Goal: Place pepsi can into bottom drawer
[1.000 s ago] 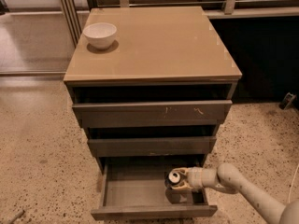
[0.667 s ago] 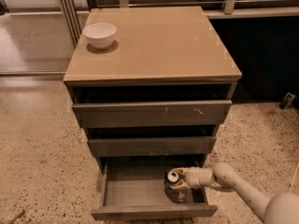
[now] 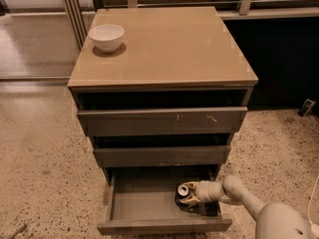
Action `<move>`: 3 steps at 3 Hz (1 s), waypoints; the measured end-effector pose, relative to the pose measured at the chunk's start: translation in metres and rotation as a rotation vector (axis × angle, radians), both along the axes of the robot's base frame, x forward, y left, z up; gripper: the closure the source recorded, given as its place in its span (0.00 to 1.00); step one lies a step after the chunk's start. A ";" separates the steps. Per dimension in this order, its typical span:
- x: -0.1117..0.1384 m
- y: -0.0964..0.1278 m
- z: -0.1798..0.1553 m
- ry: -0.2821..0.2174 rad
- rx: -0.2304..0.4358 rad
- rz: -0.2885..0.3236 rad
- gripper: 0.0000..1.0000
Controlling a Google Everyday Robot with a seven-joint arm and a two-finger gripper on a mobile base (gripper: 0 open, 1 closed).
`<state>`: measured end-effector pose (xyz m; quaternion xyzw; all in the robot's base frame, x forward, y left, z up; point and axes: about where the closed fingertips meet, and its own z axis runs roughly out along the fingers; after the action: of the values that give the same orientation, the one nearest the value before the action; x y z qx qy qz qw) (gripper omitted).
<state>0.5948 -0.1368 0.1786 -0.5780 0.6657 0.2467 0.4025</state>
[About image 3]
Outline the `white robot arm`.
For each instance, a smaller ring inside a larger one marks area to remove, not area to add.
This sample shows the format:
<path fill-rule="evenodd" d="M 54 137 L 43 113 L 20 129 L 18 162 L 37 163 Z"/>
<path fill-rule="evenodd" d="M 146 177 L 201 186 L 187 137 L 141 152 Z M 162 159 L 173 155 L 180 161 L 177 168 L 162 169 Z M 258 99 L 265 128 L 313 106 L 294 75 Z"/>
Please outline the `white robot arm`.
<path fill-rule="evenodd" d="M 185 182 L 176 189 L 176 200 L 186 208 L 214 200 L 243 205 L 256 222 L 255 239 L 318 239 L 317 225 L 307 223 L 285 203 L 264 203 L 235 175 L 226 175 L 221 182 Z"/>

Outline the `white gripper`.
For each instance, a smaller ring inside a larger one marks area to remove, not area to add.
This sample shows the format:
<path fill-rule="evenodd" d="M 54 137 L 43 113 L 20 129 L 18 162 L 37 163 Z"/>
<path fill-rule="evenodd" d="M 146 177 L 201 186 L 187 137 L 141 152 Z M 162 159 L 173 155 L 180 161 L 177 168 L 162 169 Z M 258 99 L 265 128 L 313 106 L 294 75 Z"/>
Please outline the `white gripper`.
<path fill-rule="evenodd" d="M 186 198 L 181 199 L 179 202 L 182 206 L 187 209 L 192 208 L 199 202 L 210 202 L 213 200 L 219 200 L 223 196 L 223 188 L 221 182 L 212 181 L 190 181 L 181 185 L 183 191 L 195 190 L 195 195 L 190 195 Z"/>

